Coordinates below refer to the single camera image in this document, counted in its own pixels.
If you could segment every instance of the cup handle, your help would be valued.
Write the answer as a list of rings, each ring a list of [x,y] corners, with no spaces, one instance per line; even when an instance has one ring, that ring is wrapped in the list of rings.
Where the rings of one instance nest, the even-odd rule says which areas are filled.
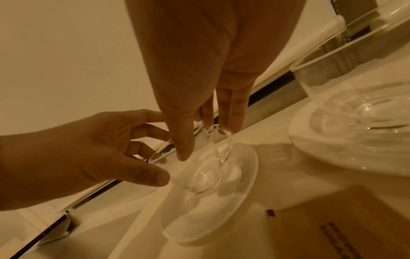
[[[209,127],[209,129],[208,129],[208,140],[209,140],[209,141],[212,141],[212,140],[210,139],[210,138],[211,138],[211,134],[212,134],[212,132],[214,132],[214,131],[216,131],[216,130],[222,131],[222,132],[227,136],[227,139],[228,139],[228,149],[227,149],[225,155],[221,155],[221,154],[219,153],[219,151],[217,150],[216,145],[214,145],[215,154],[216,154],[216,156],[218,157],[219,164],[222,166],[222,165],[224,164],[224,162],[225,162],[226,160],[228,160],[228,158],[229,158],[229,156],[231,155],[231,152],[232,152],[232,146],[233,146],[232,134],[231,134],[231,132],[230,132],[229,130],[227,130],[224,126],[222,126],[222,125],[220,125],[220,124],[214,124],[214,125],[212,125],[211,127]]]

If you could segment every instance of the white saucer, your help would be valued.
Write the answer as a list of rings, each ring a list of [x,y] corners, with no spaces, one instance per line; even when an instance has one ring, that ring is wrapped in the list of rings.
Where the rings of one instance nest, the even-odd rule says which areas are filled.
[[[195,241],[216,230],[239,209],[258,173],[258,156],[252,147],[235,143],[228,162],[232,170],[209,196],[199,197],[176,186],[170,190],[161,212],[162,232],[167,239]]]
[[[408,131],[354,131],[310,102],[294,116],[289,137],[297,149],[330,164],[410,177]]]

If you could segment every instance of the saucer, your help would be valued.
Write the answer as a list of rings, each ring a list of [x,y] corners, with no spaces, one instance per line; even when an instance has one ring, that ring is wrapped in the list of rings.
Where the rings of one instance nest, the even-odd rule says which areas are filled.
[[[294,116],[288,133],[297,149],[323,162],[410,177],[410,131],[352,130],[310,102]]]
[[[195,241],[223,225],[239,209],[255,182],[258,156],[252,147],[235,143],[227,162],[231,170],[225,170],[219,188],[208,196],[172,187],[161,212],[161,228],[167,239]]]

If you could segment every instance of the glass cup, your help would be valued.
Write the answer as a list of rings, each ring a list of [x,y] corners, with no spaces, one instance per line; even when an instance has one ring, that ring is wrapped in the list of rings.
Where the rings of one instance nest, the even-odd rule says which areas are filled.
[[[167,142],[148,160],[167,170],[171,183],[196,195],[213,193],[229,171],[226,163],[232,150],[231,133],[222,125],[215,124],[208,130],[200,123],[194,129],[195,147],[186,161],[179,161],[172,141]],[[228,144],[220,147],[216,143],[227,137]]]
[[[407,131],[410,1],[391,1],[348,24],[291,71],[314,103],[351,129]]]

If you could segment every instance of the table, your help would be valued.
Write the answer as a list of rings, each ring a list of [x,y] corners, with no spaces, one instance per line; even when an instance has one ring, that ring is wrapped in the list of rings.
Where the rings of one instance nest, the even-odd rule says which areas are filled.
[[[248,198],[235,215],[209,236],[188,245],[165,239],[159,223],[170,186],[159,189],[109,259],[275,258],[269,242],[266,209],[280,210],[348,186],[362,185],[410,220],[410,179],[343,169],[296,150],[287,136],[304,99],[234,135],[259,156],[259,172]]]

